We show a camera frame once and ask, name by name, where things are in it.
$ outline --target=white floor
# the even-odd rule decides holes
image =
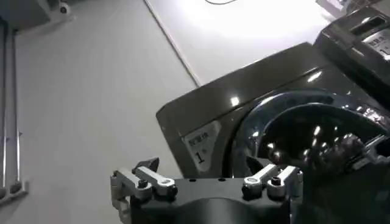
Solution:
[[[315,0],[147,0],[201,84],[303,42],[334,18]]]

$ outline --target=label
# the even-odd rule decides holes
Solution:
[[[367,37],[363,43],[382,55],[386,61],[390,60],[390,29],[383,29]]]
[[[221,125],[213,121],[183,138],[183,142],[199,171],[207,171],[211,166],[211,156]]]

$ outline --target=white wall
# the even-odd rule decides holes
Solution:
[[[17,38],[23,175],[0,223],[120,223],[109,176],[159,156],[180,176],[155,112],[194,88],[141,0],[82,1],[76,19]]]

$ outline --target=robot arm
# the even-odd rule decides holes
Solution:
[[[303,173],[269,164],[246,178],[179,179],[150,161],[111,176],[112,204],[123,224],[291,223],[302,203]]]

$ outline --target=front-loading washing machine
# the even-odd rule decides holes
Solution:
[[[186,178],[248,177],[268,163],[304,172],[298,223],[388,223],[387,112],[310,44],[279,52],[157,113]]]
[[[379,1],[332,22],[314,46],[390,110],[390,2]]]

